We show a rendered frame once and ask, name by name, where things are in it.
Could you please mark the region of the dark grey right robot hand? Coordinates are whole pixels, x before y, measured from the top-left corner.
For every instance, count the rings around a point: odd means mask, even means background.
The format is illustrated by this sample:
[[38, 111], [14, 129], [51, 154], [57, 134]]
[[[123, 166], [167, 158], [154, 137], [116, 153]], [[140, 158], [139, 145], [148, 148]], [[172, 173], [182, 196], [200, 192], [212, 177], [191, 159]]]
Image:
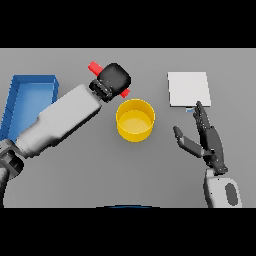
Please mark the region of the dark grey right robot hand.
[[173, 131], [177, 144], [191, 155], [202, 158], [206, 165], [214, 170], [215, 175], [227, 173], [228, 168], [225, 165], [221, 138], [215, 127], [210, 124], [205, 108], [200, 101], [196, 103], [193, 117], [196, 122], [200, 143], [189, 139], [178, 126], [174, 126]]

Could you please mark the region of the yellow bowl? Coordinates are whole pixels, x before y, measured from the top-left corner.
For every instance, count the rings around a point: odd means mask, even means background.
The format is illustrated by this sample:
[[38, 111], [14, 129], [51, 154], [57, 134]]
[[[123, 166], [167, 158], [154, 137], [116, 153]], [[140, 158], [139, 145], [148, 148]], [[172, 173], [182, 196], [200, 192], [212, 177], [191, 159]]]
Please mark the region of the yellow bowl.
[[116, 128], [129, 142], [147, 139], [154, 127], [155, 111], [145, 100], [133, 98], [123, 102], [116, 111]]

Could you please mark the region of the pale square measuring scale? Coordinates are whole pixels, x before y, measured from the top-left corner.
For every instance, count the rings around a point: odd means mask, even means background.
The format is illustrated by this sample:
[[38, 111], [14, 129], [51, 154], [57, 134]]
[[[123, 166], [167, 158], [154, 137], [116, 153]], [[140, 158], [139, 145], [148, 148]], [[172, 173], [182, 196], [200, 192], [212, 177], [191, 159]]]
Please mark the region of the pale square measuring scale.
[[168, 72], [167, 81], [171, 107], [193, 108], [198, 101], [204, 107], [211, 106], [205, 72]]

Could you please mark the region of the blue tray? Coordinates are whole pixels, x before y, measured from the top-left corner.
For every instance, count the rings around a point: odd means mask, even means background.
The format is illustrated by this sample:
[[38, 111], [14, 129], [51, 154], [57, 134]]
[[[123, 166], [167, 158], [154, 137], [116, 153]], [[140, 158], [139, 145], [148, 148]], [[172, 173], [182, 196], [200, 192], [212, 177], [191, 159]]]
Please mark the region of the blue tray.
[[13, 142], [58, 99], [55, 75], [13, 75], [0, 125], [0, 140]]

